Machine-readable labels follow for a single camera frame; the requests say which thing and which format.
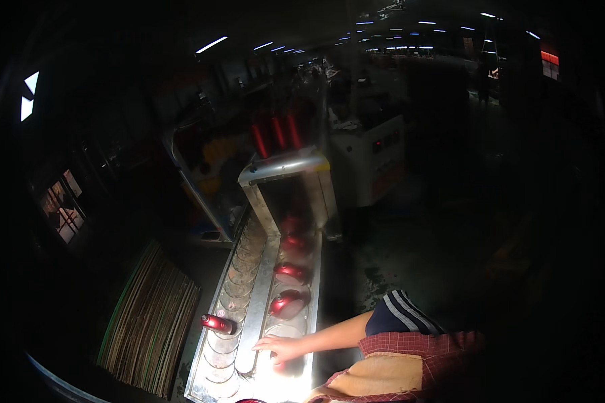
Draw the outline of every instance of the red spool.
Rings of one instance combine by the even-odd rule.
[[[298,135],[298,129],[296,128],[296,119],[292,113],[287,115],[287,123],[289,123],[289,136],[291,137],[291,143],[296,149],[303,147],[303,142],[300,141],[300,135]]]
[[[287,144],[284,141],[282,127],[280,127],[280,119],[274,116],[271,118],[271,123],[274,125],[275,139],[277,141],[278,146],[280,147],[280,149],[285,149],[287,147]]]
[[[271,152],[269,150],[268,143],[266,141],[265,136],[260,131],[258,125],[251,125],[251,133],[253,133],[253,143],[255,145],[255,149],[258,152],[258,155],[262,159],[269,158]]]

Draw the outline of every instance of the white machine cabinet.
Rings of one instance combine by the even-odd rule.
[[[403,178],[402,115],[366,132],[335,130],[330,144],[334,186],[343,207],[373,205]]]

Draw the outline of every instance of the person's hand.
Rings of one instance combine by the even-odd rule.
[[[291,337],[280,337],[273,334],[267,334],[258,340],[258,343],[251,350],[269,350],[277,354],[272,358],[274,365],[285,361],[293,360],[305,354],[300,339]]]

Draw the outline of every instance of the window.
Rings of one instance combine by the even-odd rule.
[[[74,176],[67,170],[40,199],[40,207],[49,224],[65,243],[70,243],[85,222],[85,216],[76,201],[81,193]]]
[[[540,51],[540,56],[542,57],[542,74],[556,81],[560,81],[558,57],[542,50]]]

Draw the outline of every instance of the fluorescent light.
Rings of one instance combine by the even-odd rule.
[[[33,111],[33,100],[26,99],[23,97],[21,101],[21,122],[26,119]]]
[[[36,93],[36,83],[38,82],[38,73],[40,73],[40,72],[35,72],[31,76],[24,79],[24,83],[27,85],[27,87],[29,87],[32,94]]]
[[[226,38],[228,38],[228,36],[223,36],[220,39],[218,39],[217,41],[211,42],[211,43],[207,44],[206,46],[204,46],[203,48],[201,48],[200,50],[198,50],[196,53],[202,53],[206,49],[210,48],[211,46],[216,45],[216,44],[220,43],[221,41],[224,41]]]
[[[264,48],[265,46],[269,46],[270,44],[272,44],[273,42],[267,42],[265,44],[261,44],[260,46],[258,46],[257,48],[253,48],[253,50],[258,50],[259,48]]]

